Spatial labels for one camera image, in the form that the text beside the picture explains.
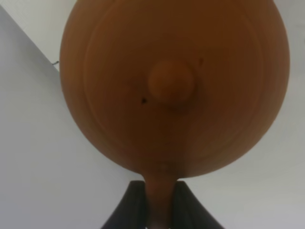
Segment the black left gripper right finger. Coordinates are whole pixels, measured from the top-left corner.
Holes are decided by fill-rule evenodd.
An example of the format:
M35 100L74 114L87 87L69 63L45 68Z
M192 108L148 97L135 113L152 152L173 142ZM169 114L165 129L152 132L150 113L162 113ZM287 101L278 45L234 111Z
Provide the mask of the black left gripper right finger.
M223 229L203 207L184 181L175 184L171 212L172 229Z

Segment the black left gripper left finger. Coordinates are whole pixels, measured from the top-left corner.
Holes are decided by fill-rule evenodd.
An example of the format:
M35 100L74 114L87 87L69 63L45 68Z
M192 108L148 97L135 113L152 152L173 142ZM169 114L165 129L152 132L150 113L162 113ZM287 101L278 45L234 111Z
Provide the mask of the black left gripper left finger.
M144 181L131 181L102 229L150 229L151 204Z

